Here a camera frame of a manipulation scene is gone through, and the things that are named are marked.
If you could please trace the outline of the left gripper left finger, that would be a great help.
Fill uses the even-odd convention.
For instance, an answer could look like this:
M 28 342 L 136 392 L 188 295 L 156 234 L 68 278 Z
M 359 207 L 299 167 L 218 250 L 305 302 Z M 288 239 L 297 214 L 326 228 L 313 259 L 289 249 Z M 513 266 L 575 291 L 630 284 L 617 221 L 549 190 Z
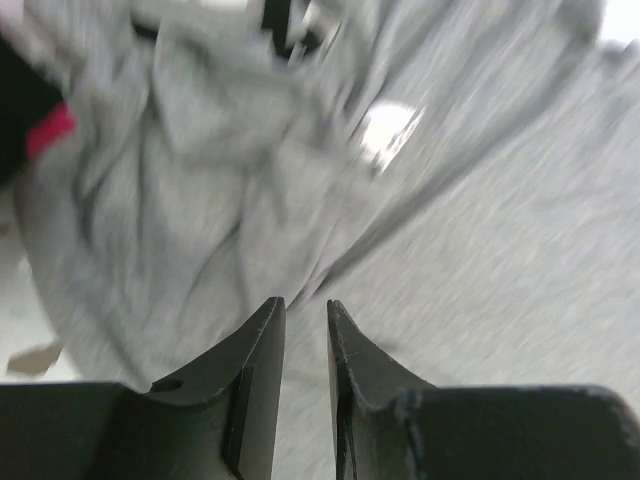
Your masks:
M 1 389 L 5 479 L 268 479 L 285 306 L 239 329 L 146 393 L 113 382 Z

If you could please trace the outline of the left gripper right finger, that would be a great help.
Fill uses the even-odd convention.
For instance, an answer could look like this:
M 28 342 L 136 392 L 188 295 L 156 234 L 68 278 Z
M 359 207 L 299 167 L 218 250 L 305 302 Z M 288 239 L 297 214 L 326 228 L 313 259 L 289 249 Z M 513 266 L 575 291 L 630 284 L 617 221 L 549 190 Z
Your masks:
M 340 479 L 635 479 L 639 423 L 596 386 L 434 386 L 327 305 Z

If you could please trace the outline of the grey t shirt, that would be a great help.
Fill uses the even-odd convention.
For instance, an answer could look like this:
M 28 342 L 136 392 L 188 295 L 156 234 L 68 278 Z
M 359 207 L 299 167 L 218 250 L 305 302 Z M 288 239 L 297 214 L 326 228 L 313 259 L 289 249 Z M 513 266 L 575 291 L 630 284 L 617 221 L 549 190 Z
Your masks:
M 140 390 L 287 307 L 274 475 L 334 472 L 325 305 L 437 384 L 639 402 L 639 47 L 598 1 L 318 1 L 255 13 L 28 1 L 75 131 L 17 215 L 80 374 Z

